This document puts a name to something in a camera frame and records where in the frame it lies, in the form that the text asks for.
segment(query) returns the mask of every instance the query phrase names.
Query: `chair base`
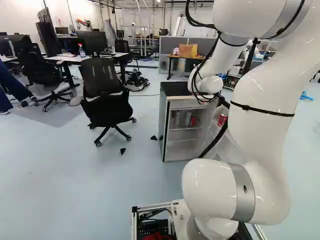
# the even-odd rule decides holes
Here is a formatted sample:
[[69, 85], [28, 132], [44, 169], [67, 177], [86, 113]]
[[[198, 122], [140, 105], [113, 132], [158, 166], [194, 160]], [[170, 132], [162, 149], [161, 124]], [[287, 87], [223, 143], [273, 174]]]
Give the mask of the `chair base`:
[[63, 96], [70, 96], [70, 97], [73, 97], [74, 96], [74, 93], [72, 91], [69, 91], [69, 92], [59, 92], [59, 93], [55, 93], [54, 91], [51, 91], [51, 94], [49, 96], [46, 96], [42, 99], [37, 99], [35, 102], [34, 102], [34, 105], [35, 106], [38, 106], [40, 102], [44, 102], [46, 100], [49, 100], [44, 106], [43, 106], [43, 109], [42, 111], [44, 112], [48, 112], [49, 109], [48, 107], [52, 104], [52, 103], [56, 103], [56, 101], [58, 100], [62, 100], [62, 101], [65, 101], [65, 103], [69, 103], [70, 102], [70, 99], [67, 99], [67, 98], [64, 98]]
[[[132, 123], [136, 123], [137, 119], [135, 119], [134, 117], [130, 117], [130, 118], [128, 118], [127, 121], [125, 121], [125, 123], [129, 122], [129, 121], [132, 121]], [[93, 125], [92, 123], [90, 123], [88, 126], [90, 129], [95, 129], [97, 127], [97, 126]], [[114, 128], [115, 130], [117, 130], [122, 136], [124, 136], [126, 138], [126, 140], [128, 142], [131, 141], [132, 137], [130, 135], [126, 134], [124, 131], [122, 131], [117, 125], [107, 126], [103, 129], [100, 136], [98, 136], [98, 138], [96, 140], [94, 140], [94, 142], [93, 142], [97, 148], [102, 146], [101, 139], [106, 135], [106, 133], [108, 132], [108, 130], [110, 128]]]

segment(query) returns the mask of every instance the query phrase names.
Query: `person's leg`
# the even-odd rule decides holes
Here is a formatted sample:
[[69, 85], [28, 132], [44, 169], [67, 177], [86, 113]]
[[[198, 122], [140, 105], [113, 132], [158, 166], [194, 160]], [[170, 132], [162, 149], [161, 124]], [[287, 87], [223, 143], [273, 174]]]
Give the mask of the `person's leg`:
[[10, 94], [12, 94], [19, 102], [33, 96], [33, 94], [9, 72], [1, 60], [0, 84], [3, 87], [6, 87]]
[[7, 114], [13, 106], [6, 96], [5, 91], [0, 87], [0, 115]]

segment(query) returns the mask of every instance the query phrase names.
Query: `computer monitor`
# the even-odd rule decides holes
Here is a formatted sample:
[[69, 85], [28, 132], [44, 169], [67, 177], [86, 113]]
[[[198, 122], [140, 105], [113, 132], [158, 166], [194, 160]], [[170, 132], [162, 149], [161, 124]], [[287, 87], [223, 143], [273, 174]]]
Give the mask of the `computer monitor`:
[[67, 27], [56, 27], [55, 33], [56, 34], [69, 34], [69, 29]]
[[9, 41], [4, 37], [0, 37], [0, 55], [5, 55], [6, 57], [13, 56]]
[[58, 37], [57, 39], [61, 49], [72, 54], [79, 54], [79, 44], [82, 44], [83, 48], [85, 47], [85, 40], [79, 37]]
[[19, 55], [22, 51], [29, 51], [32, 41], [28, 35], [7, 35], [0, 36], [0, 52], [7, 57], [13, 56], [13, 52], [9, 41], [11, 41], [15, 55]]
[[108, 48], [106, 33], [104, 31], [77, 31], [76, 35], [84, 40], [83, 50], [88, 55], [103, 52]]

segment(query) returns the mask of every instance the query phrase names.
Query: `metal rack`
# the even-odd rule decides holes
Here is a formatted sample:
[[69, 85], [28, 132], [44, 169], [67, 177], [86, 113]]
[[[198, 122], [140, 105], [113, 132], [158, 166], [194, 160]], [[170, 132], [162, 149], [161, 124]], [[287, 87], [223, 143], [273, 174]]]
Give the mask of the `metal rack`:
[[[131, 28], [132, 32], [132, 39], [133, 39], [133, 45], [138, 46], [138, 41], [140, 40], [140, 55], [141, 56], [146, 56], [147, 55], [147, 49], [148, 47], [152, 48], [155, 47], [155, 29], [158, 27], [153, 27], [153, 26], [145, 26], [145, 25], [121, 25], [121, 28]], [[140, 29], [140, 37], [137, 37], [137, 29]]]

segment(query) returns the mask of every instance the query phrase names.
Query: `cubicle partition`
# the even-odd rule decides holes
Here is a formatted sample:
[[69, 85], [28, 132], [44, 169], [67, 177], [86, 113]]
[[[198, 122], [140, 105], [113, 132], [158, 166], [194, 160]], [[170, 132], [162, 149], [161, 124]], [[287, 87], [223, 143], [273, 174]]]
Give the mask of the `cubicle partition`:
[[[173, 52], [179, 44], [197, 44], [199, 55], [206, 56], [216, 38], [184, 37], [184, 36], [161, 36], [159, 46], [159, 73], [168, 74], [169, 58], [168, 55]], [[171, 74], [177, 76], [188, 76], [199, 60], [177, 58], [172, 60]]]

